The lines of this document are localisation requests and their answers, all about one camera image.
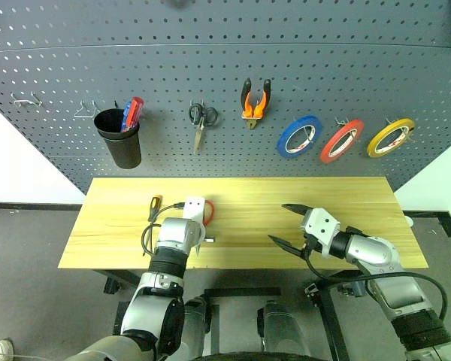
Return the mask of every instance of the yellow tape roll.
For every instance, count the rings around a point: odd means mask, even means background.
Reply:
[[[399,135],[394,141],[390,144],[377,149],[380,142],[383,141],[385,137],[390,135],[396,130],[402,130],[401,135]],[[404,118],[400,120],[396,120],[394,123],[389,124],[386,128],[377,133],[374,138],[369,142],[368,148],[366,152],[371,158],[377,158],[378,156],[385,156],[386,154],[391,153],[394,149],[403,144],[406,139],[410,136],[410,134],[414,130],[414,122],[409,118]]]

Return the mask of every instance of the white wall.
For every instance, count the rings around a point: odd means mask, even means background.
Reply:
[[[395,192],[408,211],[449,211],[451,214],[451,147]]]
[[[85,196],[0,114],[0,202],[82,203]]]

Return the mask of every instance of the pliers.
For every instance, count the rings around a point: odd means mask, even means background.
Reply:
[[[264,116],[264,110],[269,104],[269,99],[271,98],[271,79],[264,80],[264,90],[262,91],[262,99],[257,102],[256,107],[253,107],[249,103],[250,88],[252,83],[250,78],[244,81],[241,93],[241,105],[242,105],[242,119],[247,120],[247,126],[250,129],[254,129],[257,124],[257,120],[262,119]]]

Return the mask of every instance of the pegboard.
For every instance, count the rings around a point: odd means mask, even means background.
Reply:
[[[240,93],[272,79],[254,130]],[[43,106],[16,109],[10,97]],[[84,100],[104,110],[146,101],[142,163],[114,165]],[[204,99],[219,111],[192,154],[187,110]],[[451,2],[162,1],[0,4],[0,111],[86,192],[92,177],[387,176],[393,189],[451,145]],[[275,146],[295,119],[323,124],[317,143],[284,159]],[[365,130],[339,160],[319,154],[334,118]],[[385,118],[416,122],[412,141],[377,159],[365,148]]]

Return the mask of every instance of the blue tape roll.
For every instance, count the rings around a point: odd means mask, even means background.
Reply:
[[[304,130],[304,142],[295,148],[287,147],[287,143],[292,138],[292,136],[296,133],[304,129],[304,127],[309,127],[309,136],[310,140],[307,139],[307,135]],[[296,156],[300,156],[306,150],[312,147],[314,142],[317,140],[319,135],[321,134],[322,124],[316,117],[312,115],[308,115],[306,117],[302,117],[301,119],[296,120],[290,126],[284,130],[283,134],[280,135],[279,141],[277,141],[277,152],[284,158],[294,158]]]

